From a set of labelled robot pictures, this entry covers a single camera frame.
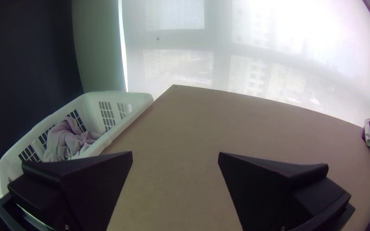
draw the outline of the curtain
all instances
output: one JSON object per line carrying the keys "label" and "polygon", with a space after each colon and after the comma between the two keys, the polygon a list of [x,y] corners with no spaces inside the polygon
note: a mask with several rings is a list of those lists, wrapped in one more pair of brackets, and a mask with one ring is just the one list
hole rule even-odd
{"label": "curtain", "polygon": [[131,92],[182,84],[370,118],[362,0],[122,0],[122,18]]}

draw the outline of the laundry basket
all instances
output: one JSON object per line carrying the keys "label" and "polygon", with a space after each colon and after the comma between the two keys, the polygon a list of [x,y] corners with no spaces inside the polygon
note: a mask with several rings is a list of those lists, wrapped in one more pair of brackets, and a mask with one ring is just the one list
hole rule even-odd
{"label": "laundry basket", "polygon": [[35,125],[0,159],[0,198],[7,185],[23,174],[22,161],[39,162],[47,148],[48,131],[66,116],[77,120],[79,129],[104,133],[80,158],[99,155],[153,102],[147,93],[89,92],[79,96]]}

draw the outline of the pink cloth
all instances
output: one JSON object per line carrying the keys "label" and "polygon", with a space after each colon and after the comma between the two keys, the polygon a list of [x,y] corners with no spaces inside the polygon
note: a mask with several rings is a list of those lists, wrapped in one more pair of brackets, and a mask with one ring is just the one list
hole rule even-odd
{"label": "pink cloth", "polygon": [[56,162],[72,159],[86,150],[102,134],[82,132],[74,118],[66,117],[48,132],[47,150],[42,157],[43,162]]}

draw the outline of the brown cardboard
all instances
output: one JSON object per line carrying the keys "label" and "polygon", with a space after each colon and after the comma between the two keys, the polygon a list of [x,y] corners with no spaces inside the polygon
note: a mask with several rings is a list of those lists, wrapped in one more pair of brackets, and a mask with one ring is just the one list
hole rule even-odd
{"label": "brown cardboard", "polygon": [[370,220],[370,150],[361,128],[300,107],[247,95],[170,87],[103,153],[134,163],[108,230],[242,230],[218,166],[220,151],[297,164],[327,163],[355,213]]}

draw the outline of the cardboard surface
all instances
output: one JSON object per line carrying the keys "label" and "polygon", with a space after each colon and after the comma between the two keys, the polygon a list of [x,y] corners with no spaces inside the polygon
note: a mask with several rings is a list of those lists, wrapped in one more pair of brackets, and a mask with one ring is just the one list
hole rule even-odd
{"label": "cardboard surface", "polygon": [[187,86],[170,87],[103,154],[134,163],[108,230],[242,230],[218,166],[220,151],[296,164],[327,163],[355,213],[370,221],[370,150],[361,128],[300,107]]}

